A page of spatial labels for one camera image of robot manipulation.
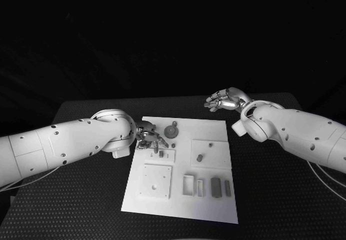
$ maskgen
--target cable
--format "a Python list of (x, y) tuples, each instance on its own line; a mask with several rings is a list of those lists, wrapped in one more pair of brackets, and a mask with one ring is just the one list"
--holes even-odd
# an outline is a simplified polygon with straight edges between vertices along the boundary
[(323, 170), (321, 166), (317, 165), (319, 169), (323, 171), (323, 173), (327, 175), (327, 177), (337, 183), (340, 184), (345, 188), (346, 188), (346, 185), (343, 183), (340, 183), (327, 173), (326, 171)]
[(13, 182), (9, 186), (6, 186), (3, 189), (0, 189), (0, 192), (1, 191), (6, 191), (6, 190), (11, 190), (11, 189), (16, 189), (16, 188), (20, 188), (20, 187), (23, 187), (23, 186), (26, 186), (26, 185), (29, 185), (29, 184), (32, 184), (32, 183), (35, 183), (36, 181), (39, 181), (42, 178), (45, 178), (56, 169), (53, 169), (45, 176), (42, 176), (39, 179), (36, 179), (35, 181), (32, 181), (32, 182), (29, 182), (29, 183), (26, 183), (26, 184), (23, 184), (23, 185), (20, 185), (20, 186), (14, 186), (14, 187), (10, 187), (13, 184), (16, 184), (19, 181), (16, 181), (16, 182)]
[(346, 201), (346, 198), (332, 189), (332, 187), (330, 187), (330, 186), (324, 183), (324, 181), (321, 180), (321, 178), (320, 178), (320, 176), (317, 175), (316, 170), (313, 169), (313, 166), (311, 166), (311, 164), (310, 164), (308, 161), (307, 161), (307, 163), (308, 163), (308, 166), (310, 166), (310, 168), (311, 168), (311, 171), (313, 171), (316, 177), (319, 178), (319, 180), (321, 181), (321, 183), (326, 185), (326, 187), (329, 188), (329, 190), (339, 196), (339, 198), (342, 198), (342, 200)]

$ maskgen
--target dark background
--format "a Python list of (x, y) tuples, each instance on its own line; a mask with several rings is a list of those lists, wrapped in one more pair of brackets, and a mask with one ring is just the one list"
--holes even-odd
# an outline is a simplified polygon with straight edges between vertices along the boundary
[(208, 96), (229, 87), (290, 92), (304, 111), (346, 124), (340, 5), (156, 7), (3, 12), (0, 136), (49, 125), (65, 101)]

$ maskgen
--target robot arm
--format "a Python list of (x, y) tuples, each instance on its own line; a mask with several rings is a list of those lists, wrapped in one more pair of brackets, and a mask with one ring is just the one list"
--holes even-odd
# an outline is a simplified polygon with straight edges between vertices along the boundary
[(114, 158), (130, 155), (137, 134), (148, 148), (169, 147), (156, 126), (144, 127), (118, 109), (102, 110), (91, 118), (78, 119), (20, 134), (0, 137), (0, 186), (92, 156), (101, 150)]
[(274, 102), (252, 100), (231, 87), (216, 92), (205, 107), (210, 112), (225, 108), (241, 113), (232, 129), (258, 141), (274, 140), (283, 149), (304, 160), (346, 173), (346, 126), (333, 120)]

